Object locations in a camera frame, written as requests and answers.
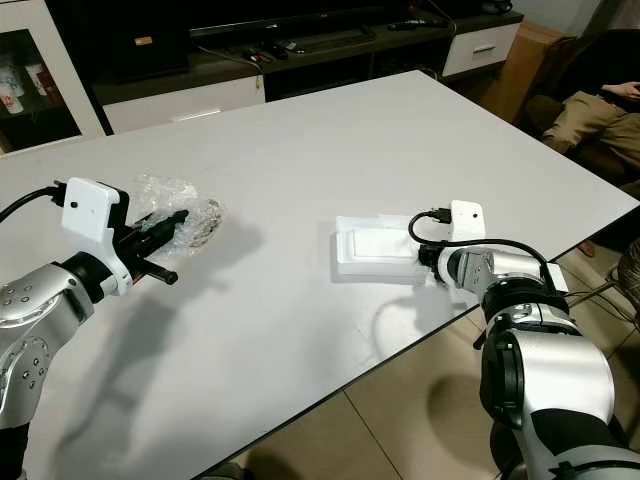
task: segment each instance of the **clear plastic bag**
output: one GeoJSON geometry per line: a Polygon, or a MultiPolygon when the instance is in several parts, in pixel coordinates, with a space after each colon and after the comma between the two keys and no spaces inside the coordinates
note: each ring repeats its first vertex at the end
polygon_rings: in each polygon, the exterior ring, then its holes
{"type": "Polygon", "coordinates": [[[139,175],[131,196],[132,210],[148,229],[178,210],[188,210],[183,225],[176,228],[173,240],[159,249],[154,257],[186,257],[196,254],[216,233],[226,210],[215,198],[203,197],[192,183],[178,179],[139,175]]]}

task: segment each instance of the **drawer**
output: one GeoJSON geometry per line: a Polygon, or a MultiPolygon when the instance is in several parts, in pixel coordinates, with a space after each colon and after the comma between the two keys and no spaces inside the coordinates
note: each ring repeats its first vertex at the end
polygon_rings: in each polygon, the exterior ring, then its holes
{"type": "Polygon", "coordinates": [[[442,75],[447,77],[506,60],[518,28],[520,24],[514,23],[456,35],[442,75]]]}
{"type": "Polygon", "coordinates": [[[264,101],[264,82],[260,76],[257,88],[256,77],[247,77],[112,103],[105,105],[104,111],[113,131],[121,133],[151,125],[214,115],[264,101]]]}

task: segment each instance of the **khaki pants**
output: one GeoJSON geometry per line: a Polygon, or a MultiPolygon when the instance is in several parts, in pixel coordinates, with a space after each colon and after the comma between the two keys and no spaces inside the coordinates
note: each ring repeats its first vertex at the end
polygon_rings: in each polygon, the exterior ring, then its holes
{"type": "Polygon", "coordinates": [[[542,141],[565,153],[592,135],[600,134],[622,160],[640,168],[640,113],[627,113],[600,97],[578,92],[564,101],[564,110],[542,141]]]}

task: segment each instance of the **human hand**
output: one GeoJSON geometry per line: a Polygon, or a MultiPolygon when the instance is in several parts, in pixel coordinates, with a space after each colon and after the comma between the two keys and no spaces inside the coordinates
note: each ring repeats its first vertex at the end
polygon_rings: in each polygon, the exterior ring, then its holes
{"type": "Polygon", "coordinates": [[[632,102],[640,102],[640,82],[627,82],[620,85],[603,85],[602,90],[613,93],[632,102]]]}

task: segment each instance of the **robotic arm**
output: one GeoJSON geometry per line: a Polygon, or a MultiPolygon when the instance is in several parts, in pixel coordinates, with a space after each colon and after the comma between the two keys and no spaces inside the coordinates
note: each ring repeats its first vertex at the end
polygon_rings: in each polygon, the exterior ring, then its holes
{"type": "MultiPolygon", "coordinates": [[[[125,294],[145,275],[177,281],[175,272],[146,257],[169,242],[188,215],[177,211],[143,229],[141,222],[125,225],[129,197],[123,191],[79,178],[45,190],[63,207],[62,226],[79,251],[0,288],[0,477],[7,479],[25,478],[29,423],[55,354],[105,296],[125,294]]],[[[0,221],[19,206],[1,212],[0,221]]]]}
{"type": "Polygon", "coordinates": [[[523,478],[518,475],[525,469],[530,480],[640,478],[640,455],[609,427],[609,365],[570,319],[556,290],[564,283],[557,266],[526,245],[484,239],[482,208],[475,203],[454,201],[450,209],[418,214],[409,234],[421,244],[420,262],[444,283],[474,293],[484,311],[480,399],[509,433],[507,445],[492,442],[503,478],[523,478]],[[418,236],[414,226],[423,217],[449,223],[451,241],[418,236]],[[505,448],[515,454],[505,455],[505,448]]]}

